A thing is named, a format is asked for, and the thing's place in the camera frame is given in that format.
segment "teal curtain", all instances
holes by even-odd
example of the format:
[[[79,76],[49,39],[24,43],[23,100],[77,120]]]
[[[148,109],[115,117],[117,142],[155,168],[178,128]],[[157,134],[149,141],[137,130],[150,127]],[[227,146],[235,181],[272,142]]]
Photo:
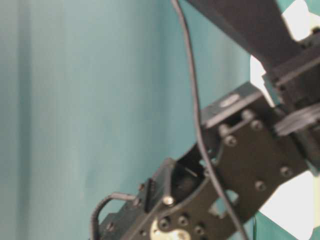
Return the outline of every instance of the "teal curtain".
[[[249,80],[249,55],[182,6],[204,107]],[[169,0],[3,0],[0,53],[2,239],[87,239],[100,199],[195,142]]]

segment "wire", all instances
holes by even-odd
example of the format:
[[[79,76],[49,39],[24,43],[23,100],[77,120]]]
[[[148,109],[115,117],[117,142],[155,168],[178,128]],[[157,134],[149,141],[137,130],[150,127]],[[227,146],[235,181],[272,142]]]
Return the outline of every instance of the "wire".
[[[189,27],[188,27],[188,23],[185,18],[185,15],[183,13],[183,10],[180,6],[179,0],[171,0],[171,3],[178,15],[180,24],[183,29],[184,43],[186,47],[186,53],[187,53],[188,64],[189,64],[189,74],[190,74],[190,80],[191,80],[191,91],[192,91],[192,97],[193,97],[193,118],[194,118],[197,146],[201,153],[202,159],[205,161],[206,168],[208,170],[209,177],[211,179],[213,187],[215,188],[219,197],[223,200],[223,203],[225,205],[225,208],[231,220],[233,221],[236,229],[241,234],[242,238],[244,240],[249,240],[247,233],[244,229],[244,226],[241,223],[241,220],[239,219],[237,213],[235,212],[230,199],[228,198],[227,194],[225,193],[218,179],[216,170],[213,168],[210,158],[208,156],[208,152],[206,150],[202,127],[201,127],[201,112],[200,112],[200,100],[199,100],[199,94],[198,94],[197,74],[196,74],[195,60],[193,56],[193,49],[191,44]]]
[[[123,201],[133,201],[136,196],[125,194],[121,192],[114,192],[104,199],[102,199],[98,205],[93,210],[90,220],[90,240],[100,240],[99,234],[99,214],[101,210],[109,203],[111,200],[123,200]]]

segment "bolt head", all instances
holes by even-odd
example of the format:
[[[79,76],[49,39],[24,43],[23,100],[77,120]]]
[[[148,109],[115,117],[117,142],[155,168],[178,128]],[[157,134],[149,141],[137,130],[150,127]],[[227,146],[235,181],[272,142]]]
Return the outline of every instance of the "bolt head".
[[[160,220],[159,222],[159,226],[162,228],[162,229],[168,229],[170,227],[170,220],[168,217],[164,217]]]
[[[285,178],[290,178],[294,174],[292,169],[288,166],[281,167],[280,172],[281,172],[281,175]]]
[[[170,206],[175,203],[175,199],[172,196],[164,196],[162,202],[165,205]]]
[[[257,189],[259,192],[263,192],[267,189],[267,186],[265,182],[263,181],[256,181],[255,182],[255,189]]]
[[[253,120],[250,125],[255,131],[261,131],[264,128],[264,125],[260,120]]]
[[[205,234],[205,229],[204,229],[203,226],[197,225],[197,226],[195,226],[195,228],[194,228],[194,232],[195,232],[195,234],[197,234],[197,235],[199,235],[199,236],[202,236],[202,235]]]
[[[234,136],[229,135],[224,138],[224,143],[229,147],[235,147],[238,142]]]
[[[140,235],[143,236],[143,237],[145,237],[145,236],[147,236],[147,233],[146,233],[145,230],[141,230],[141,231],[140,231]]]
[[[189,224],[189,219],[187,218],[187,216],[185,215],[181,215],[179,218],[178,218],[178,224],[182,227],[185,227]]]

